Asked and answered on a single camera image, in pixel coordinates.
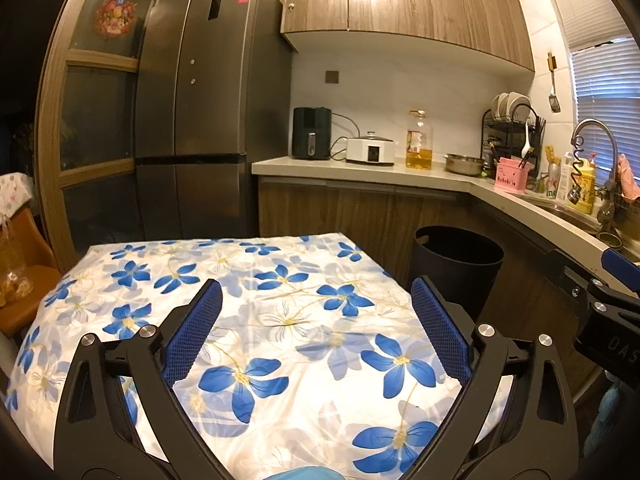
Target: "plastic bag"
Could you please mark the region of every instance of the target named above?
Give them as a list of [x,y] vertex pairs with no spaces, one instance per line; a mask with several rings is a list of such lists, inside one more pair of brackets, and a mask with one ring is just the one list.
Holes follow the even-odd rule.
[[11,220],[0,212],[0,308],[24,298],[33,289],[25,275],[22,247],[15,236]]

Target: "refrigerator door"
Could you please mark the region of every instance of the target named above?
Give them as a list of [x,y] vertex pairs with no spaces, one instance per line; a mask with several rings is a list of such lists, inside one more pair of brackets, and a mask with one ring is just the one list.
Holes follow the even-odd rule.
[[175,108],[176,155],[245,153],[255,0],[191,0]]
[[246,164],[177,164],[184,238],[246,236]]
[[174,155],[175,85],[190,0],[159,0],[149,16],[136,91],[136,158]]
[[145,240],[182,238],[175,165],[137,166],[136,179]]

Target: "lower cabinet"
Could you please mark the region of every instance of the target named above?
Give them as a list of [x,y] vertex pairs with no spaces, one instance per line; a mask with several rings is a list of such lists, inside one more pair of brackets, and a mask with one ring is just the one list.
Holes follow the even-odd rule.
[[512,338],[551,336],[574,395],[598,369],[573,347],[577,304],[545,277],[544,256],[554,246],[468,194],[262,177],[259,214],[263,237],[343,233],[401,286],[407,286],[416,229],[442,224],[483,234],[503,248],[504,261],[480,321]]

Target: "blue gripper pad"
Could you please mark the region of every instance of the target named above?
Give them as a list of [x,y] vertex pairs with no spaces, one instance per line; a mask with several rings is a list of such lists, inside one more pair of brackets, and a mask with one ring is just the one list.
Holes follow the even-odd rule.
[[640,268],[609,248],[600,257],[602,268],[633,292],[640,290]]
[[468,345],[444,307],[422,278],[411,286],[411,300],[442,367],[462,386],[473,374],[468,360]]
[[222,311],[220,284],[215,280],[207,280],[190,304],[178,308],[190,310],[164,352],[162,378],[170,388],[175,381],[181,381],[188,375]]

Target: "sink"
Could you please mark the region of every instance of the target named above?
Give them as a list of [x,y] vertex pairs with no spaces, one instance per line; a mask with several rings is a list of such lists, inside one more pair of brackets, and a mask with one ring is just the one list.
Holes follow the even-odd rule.
[[[582,231],[593,237],[596,236],[598,232],[600,232],[600,224],[595,219],[588,218],[587,216],[584,216],[562,204],[559,204],[552,200],[537,198],[531,195],[521,195],[518,198],[548,213],[551,213],[556,218],[562,219],[565,222],[569,222],[569,224],[577,227],[578,229],[581,229]],[[624,246],[617,249],[616,251],[624,256],[627,260],[630,260],[632,262],[640,262],[640,256],[636,255]]]

